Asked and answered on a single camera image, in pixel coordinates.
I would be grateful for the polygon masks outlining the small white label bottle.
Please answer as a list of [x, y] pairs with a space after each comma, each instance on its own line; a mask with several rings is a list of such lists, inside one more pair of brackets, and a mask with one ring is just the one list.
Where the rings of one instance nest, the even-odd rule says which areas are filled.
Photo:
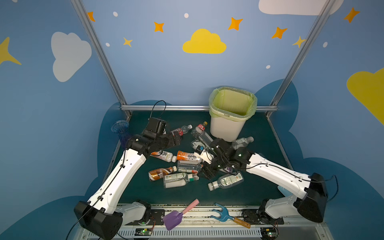
[[191, 142], [191, 146], [194, 150], [200, 149], [201, 147], [205, 147], [205, 145], [198, 139], [195, 139]]

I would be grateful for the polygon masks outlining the circuit board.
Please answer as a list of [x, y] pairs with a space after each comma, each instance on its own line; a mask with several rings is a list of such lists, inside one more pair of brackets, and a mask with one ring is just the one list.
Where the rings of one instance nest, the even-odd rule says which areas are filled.
[[137, 236], [150, 237], [152, 233], [153, 233], [152, 229], [135, 229], [135, 237]]
[[261, 240], [275, 240], [279, 235], [278, 231], [273, 228], [261, 228], [260, 232]]

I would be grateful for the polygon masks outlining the clear bottle green cap band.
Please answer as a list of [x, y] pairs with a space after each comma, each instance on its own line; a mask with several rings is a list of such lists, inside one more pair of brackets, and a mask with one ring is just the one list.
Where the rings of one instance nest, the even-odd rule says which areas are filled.
[[202, 132], [198, 136], [199, 140], [207, 147], [209, 148], [211, 143], [214, 141], [212, 137], [207, 132]]

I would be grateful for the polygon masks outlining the green bin liner bag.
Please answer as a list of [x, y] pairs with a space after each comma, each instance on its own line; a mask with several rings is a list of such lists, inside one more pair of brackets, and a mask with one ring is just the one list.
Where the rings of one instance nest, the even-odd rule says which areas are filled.
[[210, 94], [209, 107], [212, 118], [223, 118], [234, 122], [245, 122], [257, 110], [257, 97], [248, 91], [220, 87]]

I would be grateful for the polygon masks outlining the brown tea bottle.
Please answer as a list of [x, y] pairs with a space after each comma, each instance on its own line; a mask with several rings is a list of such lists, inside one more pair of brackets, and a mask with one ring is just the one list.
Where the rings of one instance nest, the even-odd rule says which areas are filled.
[[148, 174], [149, 174], [150, 181], [157, 181], [164, 178], [164, 176], [170, 175], [176, 171], [177, 171], [177, 167], [173, 166], [169, 168], [160, 168], [160, 169], [152, 170]]

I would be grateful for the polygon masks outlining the clear bottle by bin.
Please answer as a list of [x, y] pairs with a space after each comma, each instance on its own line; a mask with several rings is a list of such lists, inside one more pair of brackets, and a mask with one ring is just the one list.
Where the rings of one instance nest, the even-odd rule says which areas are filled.
[[237, 150], [241, 147], [247, 147], [250, 143], [254, 141], [253, 137], [240, 138], [232, 142], [232, 147]]

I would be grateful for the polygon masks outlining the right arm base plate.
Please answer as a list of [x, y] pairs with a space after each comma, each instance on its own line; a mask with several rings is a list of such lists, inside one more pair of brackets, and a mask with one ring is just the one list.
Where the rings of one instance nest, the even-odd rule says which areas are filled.
[[251, 225], [283, 225], [283, 218], [278, 219], [269, 219], [268, 217], [263, 217], [258, 214], [256, 209], [243, 209], [242, 218], [245, 222]]

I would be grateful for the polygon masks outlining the left circuit board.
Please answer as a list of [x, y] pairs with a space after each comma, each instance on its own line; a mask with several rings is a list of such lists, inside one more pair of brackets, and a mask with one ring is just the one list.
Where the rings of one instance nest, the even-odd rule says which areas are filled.
[[153, 233], [152, 229], [135, 229], [135, 237], [137, 236], [150, 237], [152, 233]]

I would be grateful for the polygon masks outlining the orange white bottle left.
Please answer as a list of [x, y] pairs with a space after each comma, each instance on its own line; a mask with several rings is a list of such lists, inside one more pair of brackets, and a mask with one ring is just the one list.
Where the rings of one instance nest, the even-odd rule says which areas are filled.
[[153, 152], [151, 153], [151, 156], [154, 157], [154, 158], [157, 158], [157, 159], [160, 159], [160, 160], [163, 160], [165, 162], [172, 162], [172, 163], [175, 163], [177, 161], [177, 156], [175, 156], [174, 154], [170, 153], [170, 152], [167, 152], [167, 151], [158, 151], [158, 152]]

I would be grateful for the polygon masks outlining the aluminium frame rear rail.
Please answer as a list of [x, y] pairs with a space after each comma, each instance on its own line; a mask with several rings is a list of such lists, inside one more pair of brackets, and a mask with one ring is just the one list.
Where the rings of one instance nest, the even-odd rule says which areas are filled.
[[209, 106], [152, 106], [152, 105], [121, 105], [123, 111], [186, 111], [186, 112], [208, 112]]

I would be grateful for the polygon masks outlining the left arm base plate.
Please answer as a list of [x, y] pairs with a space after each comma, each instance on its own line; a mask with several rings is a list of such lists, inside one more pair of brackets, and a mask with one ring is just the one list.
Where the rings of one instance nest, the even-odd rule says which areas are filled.
[[134, 221], [126, 224], [126, 226], [152, 226], [155, 223], [155, 226], [163, 226], [163, 218], [165, 216], [164, 209], [154, 209], [151, 210], [151, 213], [145, 213], [144, 217], [141, 220]]

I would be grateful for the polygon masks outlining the clear bottle white green label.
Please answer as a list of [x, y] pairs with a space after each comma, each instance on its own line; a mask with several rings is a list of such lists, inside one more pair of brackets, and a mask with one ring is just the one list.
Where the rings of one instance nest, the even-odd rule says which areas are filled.
[[200, 179], [196, 174], [177, 173], [170, 174], [164, 177], [164, 188], [178, 188], [183, 187], [189, 182], [198, 181]]

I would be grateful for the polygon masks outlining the clear bottle red green label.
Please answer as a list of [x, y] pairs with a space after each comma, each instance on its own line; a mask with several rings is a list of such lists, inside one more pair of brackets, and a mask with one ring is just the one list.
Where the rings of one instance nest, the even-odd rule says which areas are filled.
[[178, 161], [178, 172], [197, 174], [202, 168], [202, 164], [196, 161]]

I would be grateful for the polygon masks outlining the white trash bin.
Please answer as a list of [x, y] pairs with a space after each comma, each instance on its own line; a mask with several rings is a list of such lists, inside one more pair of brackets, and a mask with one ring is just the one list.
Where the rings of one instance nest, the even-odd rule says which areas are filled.
[[238, 138], [245, 122], [236, 122], [222, 117], [211, 117], [210, 133], [215, 138], [233, 142]]

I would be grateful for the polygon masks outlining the purple plastic vase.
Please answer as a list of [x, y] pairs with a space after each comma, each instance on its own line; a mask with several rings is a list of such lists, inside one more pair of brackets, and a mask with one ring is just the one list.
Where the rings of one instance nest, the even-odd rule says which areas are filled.
[[116, 121], [111, 127], [111, 131], [119, 136], [119, 140], [123, 148], [126, 147], [128, 141], [133, 136], [130, 133], [129, 126], [129, 122], [125, 120], [119, 120]]

